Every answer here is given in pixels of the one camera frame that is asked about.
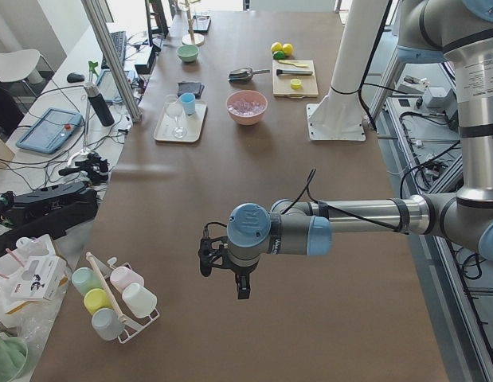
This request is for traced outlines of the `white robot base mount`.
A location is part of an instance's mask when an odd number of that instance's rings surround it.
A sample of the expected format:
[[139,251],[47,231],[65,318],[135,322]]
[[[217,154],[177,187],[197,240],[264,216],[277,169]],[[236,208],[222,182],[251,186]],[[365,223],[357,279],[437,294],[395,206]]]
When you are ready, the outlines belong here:
[[391,1],[353,1],[338,49],[331,85],[318,104],[307,105],[313,141],[366,140],[362,86],[385,28]]

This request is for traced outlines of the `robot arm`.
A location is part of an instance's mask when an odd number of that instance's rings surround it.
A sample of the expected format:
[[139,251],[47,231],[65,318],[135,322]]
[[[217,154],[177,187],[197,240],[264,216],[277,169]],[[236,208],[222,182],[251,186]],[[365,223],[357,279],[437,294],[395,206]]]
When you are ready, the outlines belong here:
[[336,232],[440,236],[493,260],[493,1],[404,1],[399,22],[401,62],[453,65],[463,186],[378,201],[239,205],[224,236],[202,236],[202,275],[231,270],[238,298],[246,299],[262,254],[325,255]]

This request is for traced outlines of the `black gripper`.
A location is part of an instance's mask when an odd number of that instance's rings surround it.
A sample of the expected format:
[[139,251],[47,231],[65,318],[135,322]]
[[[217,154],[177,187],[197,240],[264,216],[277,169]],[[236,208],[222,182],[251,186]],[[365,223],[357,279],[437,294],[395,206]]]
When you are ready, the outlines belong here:
[[227,246],[228,238],[226,236],[202,237],[198,250],[200,272],[204,277],[209,277],[213,268],[233,271],[237,286],[237,298],[249,298],[251,292],[249,274],[254,271],[254,266],[243,267],[233,263],[231,252]]

